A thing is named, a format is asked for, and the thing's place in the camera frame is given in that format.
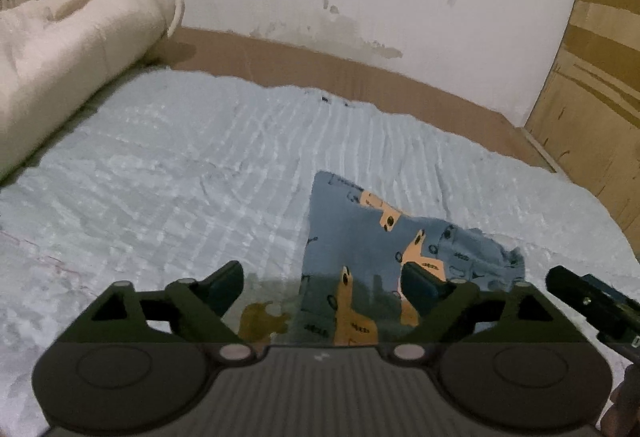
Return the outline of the brown wooden bed frame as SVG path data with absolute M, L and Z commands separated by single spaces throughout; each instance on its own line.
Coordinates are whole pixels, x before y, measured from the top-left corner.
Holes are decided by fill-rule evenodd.
M 295 85 L 370 102 L 387 113 L 409 114 L 489 151 L 550 169 L 542 155 L 503 115 L 404 75 L 265 39 L 180 27 L 151 54 L 179 71 L 239 77 L 264 87 Z

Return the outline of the light blue deer-print bedspread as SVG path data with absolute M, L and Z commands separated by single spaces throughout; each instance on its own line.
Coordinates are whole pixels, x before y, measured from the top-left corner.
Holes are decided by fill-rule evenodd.
M 290 311 L 322 170 L 405 215 L 519 249 L 535 283 L 563 265 L 639 293 L 638 261 L 606 209 L 549 171 L 319 89 L 134 72 L 2 186 L 2 431 L 46 428 L 32 368 L 114 281 L 160 290 L 239 261 L 244 303 Z

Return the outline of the blue pants with orange print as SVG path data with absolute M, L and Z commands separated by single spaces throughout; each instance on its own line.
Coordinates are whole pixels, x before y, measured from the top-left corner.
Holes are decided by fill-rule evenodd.
M 292 342 L 375 345 L 410 332 L 419 315 L 401 292 L 408 263 L 483 291 L 508 291 L 525 277 L 518 249 L 478 229 L 408 216 L 339 175 L 317 172 Z

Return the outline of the rolled cream quilt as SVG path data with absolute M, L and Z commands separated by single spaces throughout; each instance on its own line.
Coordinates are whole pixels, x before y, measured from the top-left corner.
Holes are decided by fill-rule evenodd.
M 92 95 L 153 56 L 184 0 L 31 0 L 1 15 L 1 174 Z

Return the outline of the plywood board panel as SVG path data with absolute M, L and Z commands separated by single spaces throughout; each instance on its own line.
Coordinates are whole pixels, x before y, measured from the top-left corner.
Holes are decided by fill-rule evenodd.
M 639 246 L 639 0 L 575 0 L 526 130 Z

